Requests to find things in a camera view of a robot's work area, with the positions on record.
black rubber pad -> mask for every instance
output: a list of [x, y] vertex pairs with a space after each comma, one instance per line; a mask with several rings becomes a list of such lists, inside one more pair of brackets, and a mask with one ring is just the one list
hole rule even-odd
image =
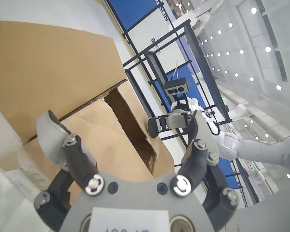
[[151, 138], [156, 138], [159, 135], [159, 130], [155, 117], [150, 117], [147, 122], [147, 132]]

circular mount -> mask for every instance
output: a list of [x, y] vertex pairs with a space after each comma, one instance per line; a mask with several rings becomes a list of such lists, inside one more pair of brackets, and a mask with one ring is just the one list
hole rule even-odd
[[207, 150], [207, 146], [206, 146], [206, 143], [201, 140], [201, 139], [196, 139], [194, 142], [193, 142], [193, 145], [199, 149], [199, 150]]
[[191, 192], [190, 181], [183, 175], [176, 175], [170, 183], [170, 189], [177, 197], [186, 197]]
[[107, 187], [107, 191], [110, 194], [115, 194], [117, 192], [117, 190], [118, 190], [118, 184], [115, 181], [111, 182]]
[[97, 196], [104, 189], [104, 179], [95, 174], [92, 179], [89, 180], [87, 187], [85, 187], [85, 192], [90, 196]]
[[157, 191], [160, 195], [165, 195], [167, 193], [167, 186], [165, 183], [161, 182], [157, 185]]
[[170, 220], [171, 232], [194, 232], [192, 222], [184, 216], [178, 215]]
[[34, 208], [38, 210], [42, 205], [48, 203], [50, 200], [50, 194], [47, 191], [40, 192], [34, 199]]
[[239, 204], [239, 196], [234, 189], [224, 188], [222, 194], [230, 200], [232, 206], [237, 206]]

ceiling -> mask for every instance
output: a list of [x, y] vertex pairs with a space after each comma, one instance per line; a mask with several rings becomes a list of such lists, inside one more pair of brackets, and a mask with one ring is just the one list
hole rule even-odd
[[290, 0], [226, 0], [198, 37], [218, 83], [290, 130]]

white robot body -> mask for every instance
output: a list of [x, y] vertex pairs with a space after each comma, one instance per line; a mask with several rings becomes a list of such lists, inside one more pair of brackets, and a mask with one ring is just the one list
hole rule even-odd
[[[198, 105], [196, 98], [187, 98], [188, 106], [191, 112], [197, 110], [204, 111]], [[177, 102], [172, 103], [171, 109], [175, 109]], [[209, 118], [203, 113], [208, 126], [213, 133], [218, 133], [218, 129], [214, 124], [214, 119]], [[239, 140], [235, 134], [220, 131], [219, 135], [213, 135], [219, 149], [219, 156], [223, 159], [232, 160], [242, 158], [257, 162], [276, 164], [286, 167], [290, 170], [290, 138], [283, 142], [271, 143], [252, 140]]]

black screw hole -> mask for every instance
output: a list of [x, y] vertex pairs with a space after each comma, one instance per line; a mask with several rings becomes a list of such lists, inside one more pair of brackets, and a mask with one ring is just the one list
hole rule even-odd
[[167, 193], [167, 186], [163, 182], [158, 183], [157, 191], [160, 195], [165, 195]]
[[110, 193], [110, 194], [115, 194], [118, 190], [118, 184], [116, 182], [111, 182], [108, 187], [107, 187], [107, 191]]

